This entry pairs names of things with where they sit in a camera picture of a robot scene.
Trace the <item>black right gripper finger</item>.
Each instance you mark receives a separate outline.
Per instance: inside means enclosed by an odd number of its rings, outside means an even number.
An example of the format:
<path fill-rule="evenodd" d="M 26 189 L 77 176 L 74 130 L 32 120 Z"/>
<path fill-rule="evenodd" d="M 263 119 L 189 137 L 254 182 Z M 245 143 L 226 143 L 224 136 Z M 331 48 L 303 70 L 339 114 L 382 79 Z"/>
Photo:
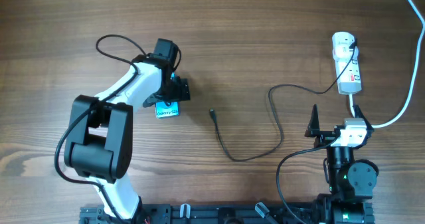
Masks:
<path fill-rule="evenodd" d="M 319 125 L 319 116 L 317 105 L 314 104 L 311 112 L 311 118 L 309 124 L 307 125 L 307 129 L 305 131 L 304 136 L 307 138 L 315 138 L 320 136 L 320 125 Z"/>
<path fill-rule="evenodd" d="M 353 109 L 354 109 L 355 117 L 356 117 L 356 118 L 361 118 L 361 119 L 363 119 L 363 121 L 364 121 L 364 122 L 365 122 L 365 124 L 366 124 L 366 131 L 367 131 L 367 134 L 366 134 L 365 139 L 367 140 L 367 139 L 369 139 L 369 138 L 371 137 L 371 135 L 372 135 L 372 133 L 375 131 L 375 129 L 372 127 L 372 125 L 370 124 L 370 122 L 369 122 L 369 121 L 365 118 L 365 116 L 364 116 L 364 115 L 363 115 L 363 113 L 361 112 L 361 109 L 360 109 L 359 105 L 354 104 L 354 105 L 353 105 Z"/>

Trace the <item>teal Galaxy smartphone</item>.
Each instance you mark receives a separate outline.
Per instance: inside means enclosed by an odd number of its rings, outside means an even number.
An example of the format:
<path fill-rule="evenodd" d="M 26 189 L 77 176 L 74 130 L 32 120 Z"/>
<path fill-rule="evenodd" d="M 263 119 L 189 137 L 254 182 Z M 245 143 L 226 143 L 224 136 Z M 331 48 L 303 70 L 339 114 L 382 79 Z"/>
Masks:
<path fill-rule="evenodd" d="M 174 83 L 175 73 L 171 74 L 172 87 L 168 94 L 168 99 L 173 98 L 177 85 Z M 170 118 L 180 115 L 178 101 L 163 101 L 155 104 L 155 116 L 158 119 Z"/>

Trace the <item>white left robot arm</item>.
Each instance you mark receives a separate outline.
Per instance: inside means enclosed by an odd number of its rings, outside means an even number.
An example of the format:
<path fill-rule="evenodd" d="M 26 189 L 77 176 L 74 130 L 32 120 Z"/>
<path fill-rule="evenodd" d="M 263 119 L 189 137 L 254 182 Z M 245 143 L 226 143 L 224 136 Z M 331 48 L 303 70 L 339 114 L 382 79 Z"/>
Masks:
<path fill-rule="evenodd" d="M 79 175 L 78 184 L 94 186 L 102 200 L 83 207 L 80 223 L 151 223 L 154 212 L 143 208 L 141 197 L 127 174 L 133 152 L 133 115 L 140 108 L 155 108 L 157 118 L 180 114 L 179 104 L 190 100 L 188 81 L 175 74 L 181 50 L 167 39 L 158 39 L 152 53 L 142 51 L 129 61 L 129 70 L 115 84 L 95 96 L 78 96 L 72 103 L 69 126 L 54 155 L 59 166 Z"/>

